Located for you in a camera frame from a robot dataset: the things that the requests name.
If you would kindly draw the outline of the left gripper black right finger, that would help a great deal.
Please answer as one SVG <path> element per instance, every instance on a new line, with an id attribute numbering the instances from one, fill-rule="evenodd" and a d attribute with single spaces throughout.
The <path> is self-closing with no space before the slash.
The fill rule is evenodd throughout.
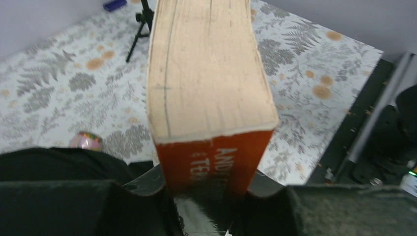
<path id="1" fill-rule="evenodd" d="M 248 195 L 235 236 L 414 236 L 417 200 L 397 186 L 295 185 Z"/>

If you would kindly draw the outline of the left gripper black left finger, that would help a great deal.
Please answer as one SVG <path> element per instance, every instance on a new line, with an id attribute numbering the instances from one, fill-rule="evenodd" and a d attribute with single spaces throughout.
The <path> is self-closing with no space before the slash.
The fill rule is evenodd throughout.
<path id="1" fill-rule="evenodd" d="M 3 236 L 179 236 L 163 186 L 112 180 L 0 184 Z"/>

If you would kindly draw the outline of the orange thick paperback book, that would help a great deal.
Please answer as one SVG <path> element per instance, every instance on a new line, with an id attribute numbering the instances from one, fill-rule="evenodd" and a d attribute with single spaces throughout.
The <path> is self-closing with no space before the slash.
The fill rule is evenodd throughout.
<path id="1" fill-rule="evenodd" d="M 244 195 L 279 119 L 248 0 L 159 0 L 147 115 L 167 187 Z"/>

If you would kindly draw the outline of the pink tube container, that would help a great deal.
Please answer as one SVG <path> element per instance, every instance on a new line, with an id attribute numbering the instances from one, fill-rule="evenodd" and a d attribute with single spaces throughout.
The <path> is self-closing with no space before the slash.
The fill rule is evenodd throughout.
<path id="1" fill-rule="evenodd" d="M 80 131 L 71 139 L 69 146 L 72 148 L 102 151 L 103 140 L 100 136 L 94 133 Z"/>

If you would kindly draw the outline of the floral table mat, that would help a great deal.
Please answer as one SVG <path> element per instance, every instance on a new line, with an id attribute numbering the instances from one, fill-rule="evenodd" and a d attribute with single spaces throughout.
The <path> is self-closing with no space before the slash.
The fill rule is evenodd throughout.
<path id="1" fill-rule="evenodd" d="M 65 147 L 81 130 L 127 163 L 156 159 L 146 116 L 149 40 L 138 40 L 133 0 L 101 12 L 0 63 L 0 150 Z M 280 125 L 259 169 L 303 184 L 383 52 L 261 0 L 251 2 Z"/>

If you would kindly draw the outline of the black tripod microphone stand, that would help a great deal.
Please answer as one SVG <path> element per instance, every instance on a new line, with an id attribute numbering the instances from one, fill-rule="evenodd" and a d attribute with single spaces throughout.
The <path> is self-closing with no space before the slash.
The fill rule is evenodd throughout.
<path id="1" fill-rule="evenodd" d="M 126 57 L 126 63 L 130 62 L 131 56 L 137 44 L 139 38 L 150 37 L 151 29 L 152 29 L 152 22 L 154 18 L 154 11 L 150 8 L 148 0 L 141 0 L 141 5 L 143 7 L 142 12 L 136 13 L 135 19 L 138 23 L 140 23 L 137 33 L 135 34 L 133 43 L 131 48 L 128 52 Z M 142 34 L 142 30 L 144 26 L 147 25 L 149 33 Z"/>

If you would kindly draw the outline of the small blue block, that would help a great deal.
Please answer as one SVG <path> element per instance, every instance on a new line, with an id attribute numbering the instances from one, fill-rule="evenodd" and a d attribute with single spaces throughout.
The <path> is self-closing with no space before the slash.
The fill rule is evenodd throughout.
<path id="1" fill-rule="evenodd" d="M 113 12 L 127 4 L 127 0 L 109 0 L 103 4 L 103 9 L 107 12 Z"/>

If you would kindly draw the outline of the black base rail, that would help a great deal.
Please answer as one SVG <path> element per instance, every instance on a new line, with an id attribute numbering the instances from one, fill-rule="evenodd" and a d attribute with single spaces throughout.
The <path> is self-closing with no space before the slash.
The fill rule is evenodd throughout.
<path id="1" fill-rule="evenodd" d="M 397 185 L 417 194 L 417 56 L 380 60 L 308 184 Z"/>

